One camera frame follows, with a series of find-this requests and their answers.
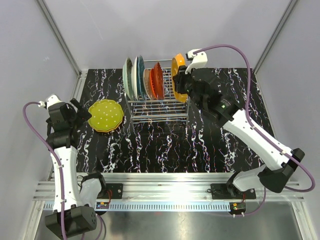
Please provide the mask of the red-orange scalloped plate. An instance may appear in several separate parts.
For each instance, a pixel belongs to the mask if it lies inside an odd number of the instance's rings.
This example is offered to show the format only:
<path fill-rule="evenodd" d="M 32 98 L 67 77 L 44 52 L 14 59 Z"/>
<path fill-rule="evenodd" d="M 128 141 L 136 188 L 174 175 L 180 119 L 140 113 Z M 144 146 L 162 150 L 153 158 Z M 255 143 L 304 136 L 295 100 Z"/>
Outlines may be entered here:
<path fill-rule="evenodd" d="M 152 68 L 149 71 L 149 82 L 150 82 L 152 97 L 153 97 L 154 100 L 156 100 L 157 96 L 156 96 L 156 92 L 155 92 L 155 86 L 154 86 L 154 83 L 153 83 L 153 78 L 154 78 L 154 69 Z"/>

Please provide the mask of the dark red scalloped plate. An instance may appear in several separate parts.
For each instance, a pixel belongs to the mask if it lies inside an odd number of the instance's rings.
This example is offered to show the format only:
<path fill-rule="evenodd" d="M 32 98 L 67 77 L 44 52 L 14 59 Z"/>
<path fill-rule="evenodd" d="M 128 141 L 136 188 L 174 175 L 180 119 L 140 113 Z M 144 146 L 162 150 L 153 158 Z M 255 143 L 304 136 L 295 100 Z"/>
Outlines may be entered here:
<path fill-rule="evenodd" d="M 154 90 L 156 94 L 156 98 L 158 100 L 164 100 L 164 80 L 163 80 L 163 72 L 159 62 L 154 65 L 153 68 L 154 75 Z"/>

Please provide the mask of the white plate teal rim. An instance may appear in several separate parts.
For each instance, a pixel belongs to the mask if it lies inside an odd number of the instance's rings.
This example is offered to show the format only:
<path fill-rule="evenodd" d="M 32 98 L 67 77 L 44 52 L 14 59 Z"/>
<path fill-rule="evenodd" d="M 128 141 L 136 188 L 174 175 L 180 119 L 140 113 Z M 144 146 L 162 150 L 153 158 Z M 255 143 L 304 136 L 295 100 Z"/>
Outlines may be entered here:
<path fill-rule="evenodd" d="M 132 84 L 135 100 L 139 99 L 137 80 L 138 80 L 138 57 L 134 59 L 132 69 L 131 69 L 131 84 Z"/>

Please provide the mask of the dark teal plate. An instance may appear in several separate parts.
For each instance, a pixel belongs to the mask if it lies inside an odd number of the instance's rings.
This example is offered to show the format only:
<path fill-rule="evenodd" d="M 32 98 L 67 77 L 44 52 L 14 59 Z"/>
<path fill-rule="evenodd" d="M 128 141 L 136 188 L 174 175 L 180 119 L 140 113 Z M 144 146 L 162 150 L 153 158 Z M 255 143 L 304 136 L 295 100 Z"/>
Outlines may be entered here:
<path fill-rule="evenodd" d="M 144 87 L 144 59 L 141 55 L 137 57 L 137 91 L 143 101 L 146 100 L 146 92 Z"/>

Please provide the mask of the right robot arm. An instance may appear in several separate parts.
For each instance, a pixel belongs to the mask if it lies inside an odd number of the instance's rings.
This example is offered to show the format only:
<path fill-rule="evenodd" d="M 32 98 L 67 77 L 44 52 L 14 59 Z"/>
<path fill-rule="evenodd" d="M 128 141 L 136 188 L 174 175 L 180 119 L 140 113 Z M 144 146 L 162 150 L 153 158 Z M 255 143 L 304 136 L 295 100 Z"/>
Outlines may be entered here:
<path fill-rule="evenodd" d="M 262 187 L 281 193 L 305 153 L 281 144 L 247 118 L 240 103 L 215 88 L 216 77 L 209 68 L 193 69 L 190 73 L 186 70 L 185 65 L 174 70 L 174 90 L 187 94 L 207 119 L 238 137 L 264 162 L 261 167 L 234 173 L 226 183 L 228 196 L 237 199 L 247 190 Z"/>

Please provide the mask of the yellow scalloped plate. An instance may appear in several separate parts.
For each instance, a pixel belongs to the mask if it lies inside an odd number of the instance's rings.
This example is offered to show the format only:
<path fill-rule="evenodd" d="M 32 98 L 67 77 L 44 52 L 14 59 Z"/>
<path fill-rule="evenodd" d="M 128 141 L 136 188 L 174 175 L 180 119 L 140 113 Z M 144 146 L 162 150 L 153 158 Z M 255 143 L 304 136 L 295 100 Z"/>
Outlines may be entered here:
<path fill-rule="evenodd" d="M 185 103 L 188 99 L 188 95 L 186 93 L 179 92 L 179 88 L 181 87 L 181 75 L 179 73 L 179 67 L 185 65 L 185 58 L 181 53 L 178 53 L 171 61 L 171 81 L 173 95 L 180 103 Z"/>

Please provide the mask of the green scalloped plate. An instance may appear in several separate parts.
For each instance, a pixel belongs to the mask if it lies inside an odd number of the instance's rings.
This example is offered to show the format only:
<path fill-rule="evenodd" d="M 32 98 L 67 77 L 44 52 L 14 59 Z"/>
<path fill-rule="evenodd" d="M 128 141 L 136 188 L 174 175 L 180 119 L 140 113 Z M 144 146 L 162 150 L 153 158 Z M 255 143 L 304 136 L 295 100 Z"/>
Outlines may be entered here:
<path fill-rule="evenodd" d="M 89 107 L 92 117 L 88 124 L 96 130 L 109 130 L 123 121 L 124 111 L 114 100 L 102 99 Z"/>

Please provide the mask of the light green flower plate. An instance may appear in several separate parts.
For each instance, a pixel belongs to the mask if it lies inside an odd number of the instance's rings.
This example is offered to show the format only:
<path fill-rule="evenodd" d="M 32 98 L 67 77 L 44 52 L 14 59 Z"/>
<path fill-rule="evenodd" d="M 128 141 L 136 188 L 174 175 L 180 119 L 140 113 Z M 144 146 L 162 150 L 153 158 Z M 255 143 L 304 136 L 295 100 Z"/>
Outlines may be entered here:
<path fill-rule="evenodd" d="M 131 101 L 134 100 L 134 93 L 132 88 L 132 61 L 129 57 L 126 58 L 122 67 L 122 80 L 124 91 Z"/>

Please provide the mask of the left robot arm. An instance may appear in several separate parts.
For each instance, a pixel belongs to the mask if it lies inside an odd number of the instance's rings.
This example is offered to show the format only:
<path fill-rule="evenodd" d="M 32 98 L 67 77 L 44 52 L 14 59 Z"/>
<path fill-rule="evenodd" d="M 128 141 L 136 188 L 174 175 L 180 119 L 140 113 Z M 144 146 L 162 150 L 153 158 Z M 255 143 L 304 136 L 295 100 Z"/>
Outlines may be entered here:
<path fill-rule="evenodd" d="M 98 172 L 78 182 L 77 130 L 91 114 L 76 99 L 63 102 L 55 94 L 46 99 L 45 106 L 49 114 L 45 142 L 55 175 L 53 213 L 45 217 L 45 225 L 59 239 L 66 240 L 96 229 L 96 200 L 107 195 L 108 187 Z"/>

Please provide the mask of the cream plate with dark patch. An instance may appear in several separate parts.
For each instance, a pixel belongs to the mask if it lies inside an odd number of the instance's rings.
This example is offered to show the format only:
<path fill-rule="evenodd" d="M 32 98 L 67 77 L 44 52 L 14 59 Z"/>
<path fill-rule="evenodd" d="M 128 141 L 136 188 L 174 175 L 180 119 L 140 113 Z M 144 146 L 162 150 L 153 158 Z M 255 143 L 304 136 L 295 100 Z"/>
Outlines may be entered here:
<path fill-rule="evenodd" d="M 148 98 L 150 100 L 152 100 L 152 93 L 151 93 L 149 76 L 150 76 L 150 71 L 148 69 L 144 69 L 144 71 L 143 71 L 143 85 L 144 85 L 145 94 L 148 96 Z"/>

